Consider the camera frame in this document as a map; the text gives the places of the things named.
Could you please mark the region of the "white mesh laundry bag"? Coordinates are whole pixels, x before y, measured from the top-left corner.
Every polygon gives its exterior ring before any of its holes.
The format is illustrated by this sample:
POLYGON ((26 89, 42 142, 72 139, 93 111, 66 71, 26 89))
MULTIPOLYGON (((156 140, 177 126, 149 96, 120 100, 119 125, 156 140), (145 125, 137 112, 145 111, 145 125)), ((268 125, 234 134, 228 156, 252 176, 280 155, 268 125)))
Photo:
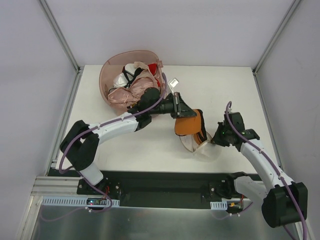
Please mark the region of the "white mesh laundry bag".
POLYGON ((179 139, 186 150, 192 153, 197 161, 213 162, 217 161, 220 157, 222 150, 221 147, 211 143, 212 136, 207 132, 205 140, 202 143, 197 143, 194 135, 179 136, 179 139))

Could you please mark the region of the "orange bra black trim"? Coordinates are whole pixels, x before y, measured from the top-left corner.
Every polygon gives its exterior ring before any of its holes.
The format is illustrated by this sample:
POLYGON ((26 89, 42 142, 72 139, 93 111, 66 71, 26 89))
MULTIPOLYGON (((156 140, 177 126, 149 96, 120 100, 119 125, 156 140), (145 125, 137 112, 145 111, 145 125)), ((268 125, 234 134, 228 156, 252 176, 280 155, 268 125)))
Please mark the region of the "orange bra black trim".
POLYGON ((177 118, 174 125, 174 133, 177 136, 192 136, 195 142, 200 145, 208 140, 203 111, 194 109, 196 116, 177 118))

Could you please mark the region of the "pink bra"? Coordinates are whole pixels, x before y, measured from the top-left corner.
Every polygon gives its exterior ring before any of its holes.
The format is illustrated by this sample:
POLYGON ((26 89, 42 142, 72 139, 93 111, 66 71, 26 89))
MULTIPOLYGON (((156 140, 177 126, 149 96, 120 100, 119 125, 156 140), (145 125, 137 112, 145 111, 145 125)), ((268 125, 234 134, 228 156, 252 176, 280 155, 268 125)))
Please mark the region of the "pink bra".
POLYGON ((148 88, 156 88, 159 90, 160 86, 160 82, 154 77, 138 77, 129 88, 118 87, 109 93, 107 98, 111 104, 137 102, 148 88))

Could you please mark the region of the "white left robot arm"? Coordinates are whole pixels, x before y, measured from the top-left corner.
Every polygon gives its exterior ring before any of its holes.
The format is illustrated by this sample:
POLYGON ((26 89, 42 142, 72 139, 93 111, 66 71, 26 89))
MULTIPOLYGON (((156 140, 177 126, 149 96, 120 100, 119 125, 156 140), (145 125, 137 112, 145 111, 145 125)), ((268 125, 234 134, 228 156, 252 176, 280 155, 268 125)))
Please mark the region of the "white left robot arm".
POLYGON ((94 194, 107 195, 107 179, 95 165, 98 146, 120 135, 134 133, 149 125, 153 115, 169 114, 173 119, 195 119, 198 112, 190 108, 180 93, 162 95, 155 87, 147 88, 140 100, 122 115, 105 123, 87 124, 78 120, 62 140, 59 149, 88 184, 94 194))

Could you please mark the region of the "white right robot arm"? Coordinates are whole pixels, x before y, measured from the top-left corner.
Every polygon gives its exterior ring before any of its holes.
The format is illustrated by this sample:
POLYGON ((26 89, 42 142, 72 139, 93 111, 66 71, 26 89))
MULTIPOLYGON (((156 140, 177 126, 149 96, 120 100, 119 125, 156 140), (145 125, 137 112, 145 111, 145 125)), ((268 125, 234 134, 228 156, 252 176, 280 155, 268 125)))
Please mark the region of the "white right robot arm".
POLYGON ((307 187, 302 182, 295 182, 271 160, 259 135, 253 129, 245 128, 239 112, 224 114, 212 143, 221 147, 235 147, 263 182, 263 186, 259 186, 244 172, 230 173, 215 189, 219 196, 231 199, 240 194, 249 198, 260 206, 264 220, 272 228, 306 223, 307 187))

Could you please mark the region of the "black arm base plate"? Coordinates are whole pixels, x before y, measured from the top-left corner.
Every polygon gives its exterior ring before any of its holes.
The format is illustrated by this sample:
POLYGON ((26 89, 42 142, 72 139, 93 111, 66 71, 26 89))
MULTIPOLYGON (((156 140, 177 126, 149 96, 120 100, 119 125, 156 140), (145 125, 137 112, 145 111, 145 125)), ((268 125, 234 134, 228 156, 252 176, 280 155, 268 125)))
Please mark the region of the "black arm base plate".
POLYGON ((240 198, 231 179, 246 173, 103 171, 97 188, 122 207, 210 209, 211 202, 240 198))

